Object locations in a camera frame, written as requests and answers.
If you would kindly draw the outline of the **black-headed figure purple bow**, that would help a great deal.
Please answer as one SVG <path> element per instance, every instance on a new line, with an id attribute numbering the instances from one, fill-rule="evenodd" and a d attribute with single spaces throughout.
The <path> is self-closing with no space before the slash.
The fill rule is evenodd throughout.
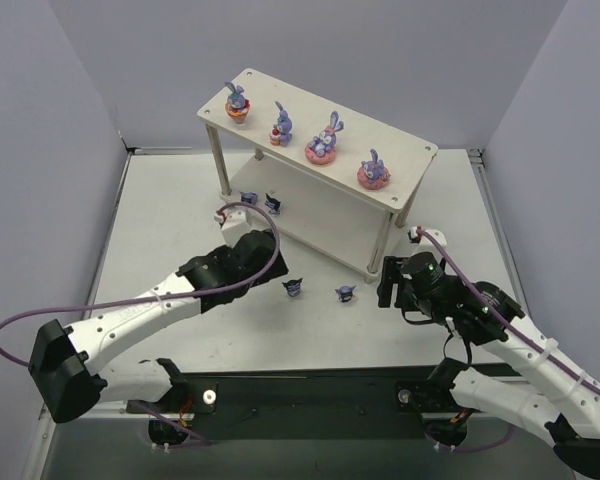
<path id="1" fill-rule="evenodd" d="M 286 294 L 291 298 L 295 298 L 301 294 L 302 282 L 302 278 L 289 279 L 288 281 L 284 281 L 282 285 L 286 291 Z"/>

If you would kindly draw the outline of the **purple imp figure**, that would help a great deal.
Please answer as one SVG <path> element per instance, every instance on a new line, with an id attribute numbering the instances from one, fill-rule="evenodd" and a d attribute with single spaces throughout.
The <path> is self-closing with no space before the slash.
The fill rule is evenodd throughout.
<path id="1" fill-rule="evenodd" d="M 258 194 L 250 191 L 240 191 L 240 201 L 242 203 L 256 205 L 258 203 Z"/>

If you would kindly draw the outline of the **black imp figure front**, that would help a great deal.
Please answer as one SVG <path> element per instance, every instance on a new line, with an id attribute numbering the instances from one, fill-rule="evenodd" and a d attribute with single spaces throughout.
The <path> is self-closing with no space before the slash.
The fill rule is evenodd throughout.
<path id="1" fill-rule="evenodd" d="M 265 194 L 264 205 L 270 215 L 277 216 L 281 213 L 281 201 L 268 193 Z"/>

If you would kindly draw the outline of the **purple-headed figure black bow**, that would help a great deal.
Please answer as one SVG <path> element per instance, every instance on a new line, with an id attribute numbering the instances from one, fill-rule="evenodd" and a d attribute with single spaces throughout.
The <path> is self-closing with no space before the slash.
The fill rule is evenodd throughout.
<path id="1" fill-rule="evenodd" d="M 356 286 L 343 285 L 335 289 L 338 301 L 347 303 L 354 298 Z"/>

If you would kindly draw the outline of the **purple bunny with red cake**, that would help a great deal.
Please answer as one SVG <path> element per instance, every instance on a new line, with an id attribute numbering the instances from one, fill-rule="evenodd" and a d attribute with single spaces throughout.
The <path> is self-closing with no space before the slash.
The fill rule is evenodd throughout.
<path id="1" fill-rule="evenodd" d="M 293 123 L 283 105 L 279 101 L 276 101 L 275 105 L 279 112 L 269 134 L 269 140 L 272 145 L 286 147 L 292 139 Z"/>

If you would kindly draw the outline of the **large bunny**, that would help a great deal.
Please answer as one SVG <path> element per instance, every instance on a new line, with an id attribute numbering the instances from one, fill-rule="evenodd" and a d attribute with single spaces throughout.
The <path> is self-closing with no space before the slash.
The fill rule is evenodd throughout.
<path id="1" fill-rule="evenodd" d="M 344 122 L 339 119 L 339 113 L 333 111 L 329 124 L 306 145 L 306 159 L 314 165 L 328 165 L 336 158 L 337 134 L 344 129 Z"/>

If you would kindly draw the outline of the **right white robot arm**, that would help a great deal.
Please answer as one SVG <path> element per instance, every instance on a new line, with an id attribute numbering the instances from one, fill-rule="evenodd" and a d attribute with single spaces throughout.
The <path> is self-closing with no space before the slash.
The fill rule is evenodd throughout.
<path id="1" fill-rule="evenodd" d="M 439 325 L 462 344 L 463 359 L 445 356 L 411 403 L 420 410 L 457 409 L 430 420 L 426 434 L 448 450 L 467 436 L 467 419 L 486 413 L 548 445 L 572 471 L 600 479 L 600 382 L 544 335 L 521 306 L 488 281 L 471 282 L 430 251 L 389 256 L 381 268 L 378 305 L 413 324 Z"/>

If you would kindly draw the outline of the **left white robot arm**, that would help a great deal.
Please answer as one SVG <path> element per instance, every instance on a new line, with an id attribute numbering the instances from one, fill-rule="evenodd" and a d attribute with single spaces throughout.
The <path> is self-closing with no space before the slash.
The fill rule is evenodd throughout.
<path id="1" fill-rule="evenodd" d="M 191 389 L 172 360 L 119 366 L 115 359 L 167 327 L 229 304 L 287 272 L 278 235 L 251 230 L 233 246 L 191 258 L 131 305 L 67 326 L 47 322 L 37 332 L 29 374 L 57 423 L 104 402 L 177 406 Z"/>

